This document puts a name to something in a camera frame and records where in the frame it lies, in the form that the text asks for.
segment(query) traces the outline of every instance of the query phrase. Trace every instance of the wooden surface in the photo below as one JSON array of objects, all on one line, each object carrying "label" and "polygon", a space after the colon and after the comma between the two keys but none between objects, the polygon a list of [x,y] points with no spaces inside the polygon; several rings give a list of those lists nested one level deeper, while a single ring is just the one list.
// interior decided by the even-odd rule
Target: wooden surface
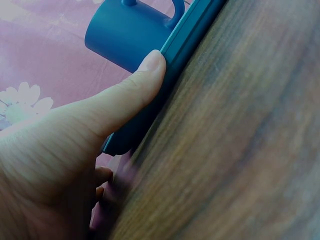
[{"label": "wooden surface", "polygon": [[111,239],[320,239],[320,1],[230,0],[153,129]]}]

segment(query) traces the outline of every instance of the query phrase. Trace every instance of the pink tablecloth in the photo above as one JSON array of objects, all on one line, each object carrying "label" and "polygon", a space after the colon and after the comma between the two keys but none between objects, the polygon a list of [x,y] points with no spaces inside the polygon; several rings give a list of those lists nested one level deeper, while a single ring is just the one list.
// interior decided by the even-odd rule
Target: pink tablecloth
[{"label": "pink tablecloth", "polygon": [[[0,130],[28,117],[30,108],[45,112],[97,94],[129,75],[85,48],[87,26],[101,2],[0,0],[0,99],[7,102],[0,102]],[[143,2],[173,15],[170,0]],[[16,98],[28,104],[9,109]],[[129,155],[110,159],[102,155],[97,164],[119,172]]]}]

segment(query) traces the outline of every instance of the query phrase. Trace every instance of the pink fabric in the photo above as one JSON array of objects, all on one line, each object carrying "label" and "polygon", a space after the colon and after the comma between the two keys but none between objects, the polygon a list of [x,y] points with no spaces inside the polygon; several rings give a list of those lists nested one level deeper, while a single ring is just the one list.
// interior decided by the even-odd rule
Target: pink fabric
[{"label": "pink fabric", "polygon": [[[13,92],[30,88],[29,95],[39,94],[36,100],[45,98],[40,105],[45,102],[44,108],[50,108],[53,103],[52,108],[56,108],[95,95],[127,77],[128,72],[84,45],[88,24],[100,2],[0,0],[0,93],[9,87],[13,87],[10,88]],[[170,0],[143,2],[173,15]],[[23,88],[22,82],[28,84]],[[0,121],[2,128],[8,124],[1,115],[1,105]],[[98,157],[97,164],[109,166],[131,181],[132,174],[123,169],[130,156],[110,159],[104,154]],[[93,223],[100,223],[101,219],[104,218],[100,216]]]}]

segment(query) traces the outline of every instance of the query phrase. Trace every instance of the mug handle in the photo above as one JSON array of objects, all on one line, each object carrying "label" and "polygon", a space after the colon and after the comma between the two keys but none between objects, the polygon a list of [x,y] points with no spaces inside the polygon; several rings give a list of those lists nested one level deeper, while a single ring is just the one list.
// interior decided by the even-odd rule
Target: mug handle
[{"label": "mug handle", "polygon": [[[172,2],[174,5],[174,15],[165,23],[165,26],[173,30],[185,13],[185,1],[172,0]],[[122,4],[126,6],[134,6],[137,4],[137,0],[122,0]]]}]

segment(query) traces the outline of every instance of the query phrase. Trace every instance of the blue plastic object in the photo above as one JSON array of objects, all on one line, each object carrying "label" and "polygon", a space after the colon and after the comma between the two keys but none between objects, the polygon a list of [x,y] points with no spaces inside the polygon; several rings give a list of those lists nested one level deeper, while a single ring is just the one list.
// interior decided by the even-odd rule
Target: blue plastic object
[{"label": "blue plastic object", "polygon": [[138,0],[105,0],[85,34],[90,50],[133,73],[144,57],[160,50],[185,13],[183,0],[172,0],[172,19]]},{"label": "blue plastic object", "polygon": [[179,74],[183,71],[191,55],[206,34],[210,25],[218,16],[226,1],[227,0],[193,1],[189,10],[183,15],[161,47],[161,52],[167,61],[167,69],[158,95],[134,118],[107,138],[102,147],[102,152],[111,156],[122,155],[130,150],[134,151],[139,146],[166,103]]}]

